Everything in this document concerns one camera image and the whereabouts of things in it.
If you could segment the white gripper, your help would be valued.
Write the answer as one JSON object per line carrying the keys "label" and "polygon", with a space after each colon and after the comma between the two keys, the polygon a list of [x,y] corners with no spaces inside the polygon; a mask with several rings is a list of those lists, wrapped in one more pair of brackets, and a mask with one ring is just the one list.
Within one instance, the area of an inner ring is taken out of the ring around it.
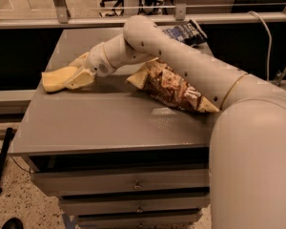
{"label": "white gripper", "polygon": [[[94,46],[89,53],[85,52],[75,58],[71,63],[71,67],[81,68],[87,67],[96,72],[99,77],[106,77],[115,72],[115,68],[109,62],[105,54],[105,43],[102,42]],[[79,69],[70,78],[64,82],[67,89],[79,89],[93,83],[95,73],[90,69]]]}

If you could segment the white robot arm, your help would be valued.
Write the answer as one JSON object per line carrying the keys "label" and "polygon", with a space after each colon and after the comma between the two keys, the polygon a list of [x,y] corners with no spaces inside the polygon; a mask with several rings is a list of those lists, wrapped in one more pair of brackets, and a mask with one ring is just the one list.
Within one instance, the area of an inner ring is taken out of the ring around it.
{"label": "white robot arm", "polygon": [[78,88],[157,57],[220,111],[210,141],[213,229],[286,229],[286,91],[166,35],[146,16],[91,49],[67,79]]}

